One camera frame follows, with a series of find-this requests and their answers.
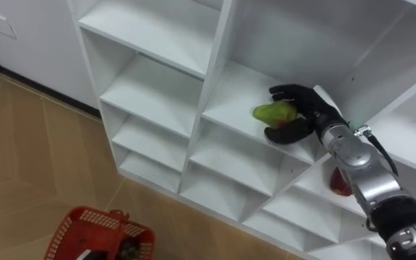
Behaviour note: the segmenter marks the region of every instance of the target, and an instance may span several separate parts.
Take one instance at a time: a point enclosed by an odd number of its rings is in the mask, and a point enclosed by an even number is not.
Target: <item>white cabinet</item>
[[[416,1],[70,1],[122,175],[307,259],[386,258],[317,138],[272,144],[252,110],[321,85],[416,196]]]

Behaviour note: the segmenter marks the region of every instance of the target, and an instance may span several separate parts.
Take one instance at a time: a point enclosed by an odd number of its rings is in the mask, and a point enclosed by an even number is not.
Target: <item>red bottle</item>
[[[352,195],[352,189],[351,186],[347,185],[345,180],[343,179],[341,172],[339,171],[339,168],[336,167],[333,171],[333,174],[331,175],[330,179],[330,189],[341,196],[351,196]]]

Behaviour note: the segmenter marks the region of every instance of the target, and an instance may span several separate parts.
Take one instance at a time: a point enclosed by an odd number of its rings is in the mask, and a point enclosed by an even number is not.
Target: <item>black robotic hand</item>
[[[302,116],[284,126],[264,130],[266,137],[277,144],[292,144],[316,131],[319,139],[322,131],[335,123],[346,124],[338,110],[327,104],[317,92],[298,84],[284,84],[271,87],[274,102],[285,100],[296,107]]]

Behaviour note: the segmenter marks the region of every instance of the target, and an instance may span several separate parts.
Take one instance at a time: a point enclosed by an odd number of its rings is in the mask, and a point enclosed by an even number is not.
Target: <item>red plastic basket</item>
[[[65,216],[51,239],[45,260],[75,260],[87,249],[108,251],[114,260],[120,242],[134,237],[140,247],[135,259],[153,259],[155,234],[143,225],[129,221],[129,214],[110,213],[89,207],[76,207]]]

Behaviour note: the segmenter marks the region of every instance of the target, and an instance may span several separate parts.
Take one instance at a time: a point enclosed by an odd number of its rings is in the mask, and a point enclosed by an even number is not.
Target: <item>wooden floor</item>
[[[124,180],[100,121],[0,75],[0,260],[42,259],[75,205],[130,213],[156,232],[156,259],[298,259]]]

